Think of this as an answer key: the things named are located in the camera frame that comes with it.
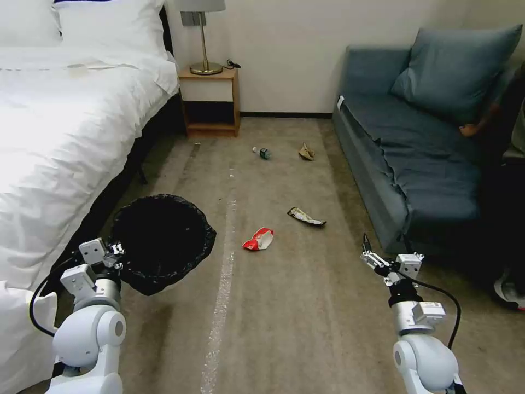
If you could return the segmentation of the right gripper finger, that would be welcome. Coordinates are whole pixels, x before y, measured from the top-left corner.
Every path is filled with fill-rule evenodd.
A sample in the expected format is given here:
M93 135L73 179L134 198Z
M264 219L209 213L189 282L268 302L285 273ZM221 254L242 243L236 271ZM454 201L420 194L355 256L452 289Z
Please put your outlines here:
M363 233L361 259L377 275L383 278L385 285L393 285L395 283L395 267L393 263L386 261L372 250L366 233Z
M405 245L405 249L406 249L406 253L407 254L414 255L414 256L418 257L419 259L424 259L425 258L424 254L419 253L419 252L417 252L414 249L411 241L408 239L408 237L406 235L403 235L403 243Z

